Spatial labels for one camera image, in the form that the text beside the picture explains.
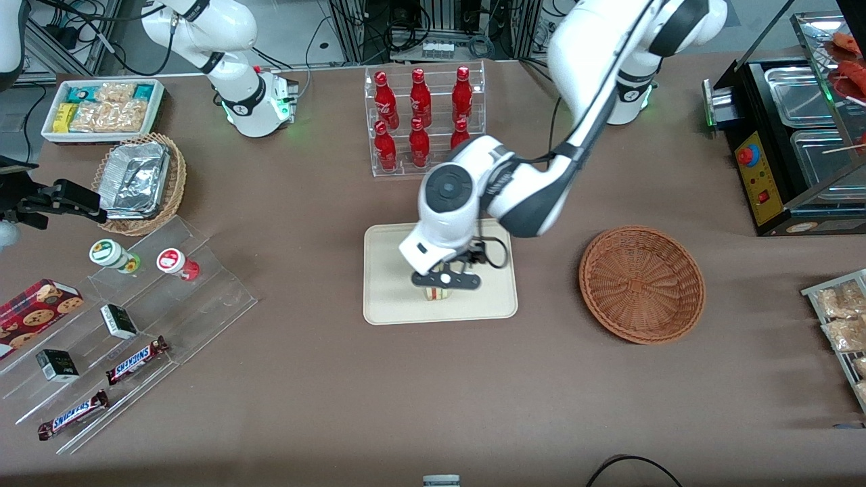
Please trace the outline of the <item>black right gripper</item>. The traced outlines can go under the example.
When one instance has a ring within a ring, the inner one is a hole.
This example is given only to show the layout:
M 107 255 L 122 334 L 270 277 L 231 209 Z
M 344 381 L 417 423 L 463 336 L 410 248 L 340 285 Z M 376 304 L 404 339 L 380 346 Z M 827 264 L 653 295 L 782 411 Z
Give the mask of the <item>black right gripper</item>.
M 1 250 L 17 244 L 21 231 L 12 221 L 18 204 L 37 193 L 39 185 L 31 178 L 38 163 L 1 158 Z M 71 214 L 105 224 L 106 212 L 100 208 L 96 192 L 68 179 L 57 179 L 51 188 L 52 200 L 27 202 L 27 224 L 47 225 L 46 214 Z

